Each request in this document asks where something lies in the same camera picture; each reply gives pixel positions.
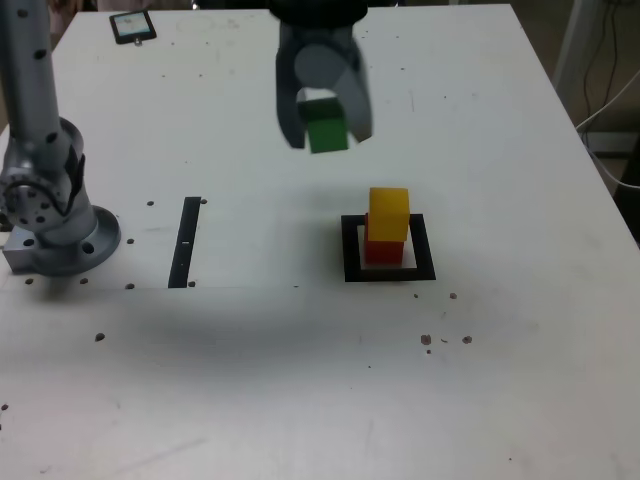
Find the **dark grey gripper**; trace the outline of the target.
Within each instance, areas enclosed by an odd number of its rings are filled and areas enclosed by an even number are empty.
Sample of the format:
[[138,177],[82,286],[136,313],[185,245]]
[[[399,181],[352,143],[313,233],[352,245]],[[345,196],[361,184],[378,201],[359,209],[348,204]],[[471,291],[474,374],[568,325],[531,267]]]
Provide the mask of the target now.
[[[300,50],[301,44],[308,45]],[[366,65],[353,37],[352,25],[311,28],[281,22],[275,71],[278,123],[291,148],[305,147],[305,123],[297,102],[302,86],[335,94],[356,141],[363,142],[372,136]]]

